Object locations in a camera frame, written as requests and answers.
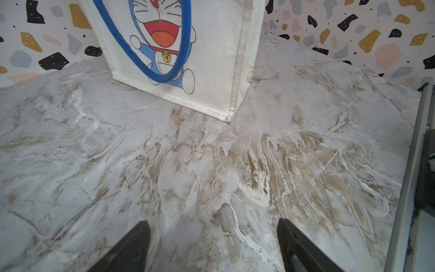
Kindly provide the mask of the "white canvas bag blue handles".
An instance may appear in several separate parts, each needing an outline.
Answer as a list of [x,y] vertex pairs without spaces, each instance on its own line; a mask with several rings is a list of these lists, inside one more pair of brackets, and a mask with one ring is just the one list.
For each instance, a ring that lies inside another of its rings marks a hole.
[[264,1],[83,1],[113,79],[231,122],[253,80]]

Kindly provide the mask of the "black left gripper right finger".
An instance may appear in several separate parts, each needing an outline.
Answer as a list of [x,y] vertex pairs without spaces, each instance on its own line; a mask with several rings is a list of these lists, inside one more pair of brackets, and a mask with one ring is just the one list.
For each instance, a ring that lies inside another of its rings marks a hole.
[[287,272],[341,272],[342,269],[290,220],[280,218],[276,234]]

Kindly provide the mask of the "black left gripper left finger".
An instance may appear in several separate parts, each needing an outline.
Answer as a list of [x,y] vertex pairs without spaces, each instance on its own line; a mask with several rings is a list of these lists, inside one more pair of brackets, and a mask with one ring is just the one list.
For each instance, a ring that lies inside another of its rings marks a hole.
[[144,272],[150,241],[150,226],[140,221],[88,272]]

